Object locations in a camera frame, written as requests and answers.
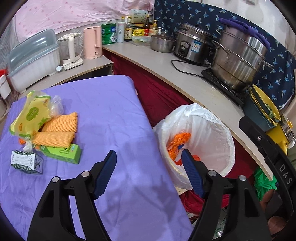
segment countertop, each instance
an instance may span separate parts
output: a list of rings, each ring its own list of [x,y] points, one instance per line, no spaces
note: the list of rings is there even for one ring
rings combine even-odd
[[[255,144],[239,128],[239,120],[244,116],[240,107],[218,89],[202,78],[181,73],[174,69],[171,60],[178,59],[172,53],[159,53],[149,46],[135,46],[130,42],[104,45],[103,48],[142,67],[162,79],[183,95],[216,115],[231,131],[232,136],[253,157],[266,176],[271,180],[272,171],[264,161]],[[201,75],[205,67],[175,63],[182,71]]]
[[[104,55],[94,59],[83,59],[83,64],[73,69],[62,70],[59,73],[55,73],[52,76],[47,76],[35,84],[31,85],[25,92],[19,95],[19,99],[25,97],[30,91],[40,91],[54,85],[60,85],[67,81],[74,79],[80,75],[87,74],[91,71],[101,69],[112,65],[113,62],[107,59]]]

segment metal screw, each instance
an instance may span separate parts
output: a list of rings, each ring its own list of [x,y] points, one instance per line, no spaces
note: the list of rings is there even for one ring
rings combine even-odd
[[[243,182],[247,180],[246,176],[244,176],[244,175],[240,175],[239,179]]]
[[[52,178],[52,182],[53,182],[53,183],[56,183],[56,182],[58,182],[58,181],[59,181],[59,177],[53,177],[53,178]]]
[[[214,170],[209,170],[209,175],[214,177],[217,175],[217,173]]]
[[[89,176],[89,172],[88,171],[85,171],[85,172],[81,173],[81,176],[88,177]]]

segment green plastic bag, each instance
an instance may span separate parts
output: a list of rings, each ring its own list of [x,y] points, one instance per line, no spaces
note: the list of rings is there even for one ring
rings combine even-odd
[[[254,187],[256,188],[257,191],[257,198],[259,201],[262,200],[263,195],[270,189],[275,189],[276,188],[276,183],[277,179],[275,176],[273,177],[272,181],[269,181],[267,176],[264,174],[262,169],[258,167],[255,172],[254,172],[254,177],[255,177],[255,183]]]

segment navy blue patterned curtain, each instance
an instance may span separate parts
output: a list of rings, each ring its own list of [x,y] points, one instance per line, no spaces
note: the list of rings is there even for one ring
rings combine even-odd
[[[220,23],[220,18],[233,18],[247,23],[269,41],[271,49],[265,58],[267,62],[274,65],[272,70],[267,67],[262,68],[255,76],[254,84],[269,96],[278,109],[281,109],[294,94],[295,58],[283,45],[259,26],[224,9],[185,0],[156,0],[154,10],[154,19],[158,20],[158,26],[168,30],[168,34],[172,37],[176,37],[177,31],[183,23],[199,25],[217,39],[220,38],[221,31],[225,27]],[[213,53],[210,53],[207,59],[212,62],[212,58]]]

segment power cord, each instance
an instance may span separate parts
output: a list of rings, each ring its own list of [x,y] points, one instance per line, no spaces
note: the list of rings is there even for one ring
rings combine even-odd
[[[177,59],[173,59],[170,61],[173,65],[173,67],[178,70],[179,72],[183,73],[183,74],[190,74],[190,75],[194,75],[194,76],[197,76],[199,78],[202,78],[202,79],[205,79],[205,77],[201,76],[201,75],[198,75],[198,74],[193,74],[193,73],[188,73],[188,72],[185,72],[185,71],[182,71],[182,70],[179,70],[175,65],[174,65],[174,62],[180,62],[180,63],[185,63],[185,64],[191,64],[191,63],[188,63],[186,61],[182,61],[182,60],[177,60]],[[205,66],[205,67],[210,67],[211,65],[209,64],[204,64],[204,65],[201,65],[201,66]]]

